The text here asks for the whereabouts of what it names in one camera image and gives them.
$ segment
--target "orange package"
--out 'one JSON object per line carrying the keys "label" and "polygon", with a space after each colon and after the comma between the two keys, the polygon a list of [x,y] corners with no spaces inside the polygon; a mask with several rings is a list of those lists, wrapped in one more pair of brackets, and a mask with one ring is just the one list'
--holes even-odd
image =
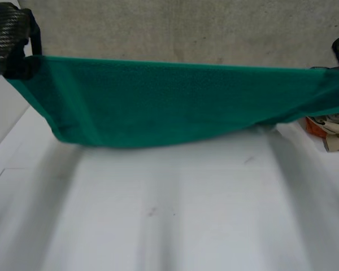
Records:
{"label": "orange package", "polygon": [[313,123],[311,120],[309,120],[308,117],[306,117],[305,120],[306,120],[306,131],[309,134],[313,134],[317,137],[324,138],[324,139],[327,138],[326,131],[324,131],[322,128],[320,128],[315,123]]}

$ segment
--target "green fabric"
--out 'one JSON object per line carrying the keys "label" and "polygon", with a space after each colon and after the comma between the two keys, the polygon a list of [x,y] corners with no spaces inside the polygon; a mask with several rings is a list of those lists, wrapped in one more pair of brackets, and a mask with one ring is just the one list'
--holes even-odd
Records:
{"label": "green fabric", "polygon": [[339,71],[41,57],[10,80],[64,142],[148,147],[339,113]]}

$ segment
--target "stain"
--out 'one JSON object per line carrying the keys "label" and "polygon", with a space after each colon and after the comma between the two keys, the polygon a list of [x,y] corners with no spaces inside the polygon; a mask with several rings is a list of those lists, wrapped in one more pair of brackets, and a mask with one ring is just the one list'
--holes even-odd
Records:
{"label": "stain", "polygon": [[149,217],[154,216],[155,213],[156,213],[156,210],[157,210],[157,208],[156,208],[156,207],[153,207],[153,208],[149,211],[148,216],[149,216]]}
{"label": "stain", "polygon": [[224,63],[224,59],[223,58],[217,58],[216,60],[216,64],[223,64]]}
{"label": "stain", "polygon": [[179,62],[184,62],[185,57],[182,49],[179,48],[173,48],[173,52],[175,53],[175,56],[177,57],[177,60]]}
{"label": "stain", "polygon": [[254,156],[250,156],[249,158],[247,158],[245,161],[244,161],[244,165],[246,165],[247,163],[251,162],[251,161],[254,161],[255,160],[255,157]]}

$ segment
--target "white table surface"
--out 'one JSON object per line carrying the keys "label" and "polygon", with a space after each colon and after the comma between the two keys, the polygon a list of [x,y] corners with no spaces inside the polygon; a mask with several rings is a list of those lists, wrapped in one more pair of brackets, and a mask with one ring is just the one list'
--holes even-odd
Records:
{"label": "white table surface", "polygon": [[339,152],[278,129],[85,148],[29,108],[0,144],[0,271],[339,270]]}

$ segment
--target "teal towel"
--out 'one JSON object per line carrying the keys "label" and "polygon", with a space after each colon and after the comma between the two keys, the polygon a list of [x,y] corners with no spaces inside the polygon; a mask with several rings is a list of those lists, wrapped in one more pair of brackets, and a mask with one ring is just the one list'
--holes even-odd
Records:
{"label": "teal towel", "polygon": [[10,80],[63,142],[149,147],[339,113],[339,71],[41,56]]}

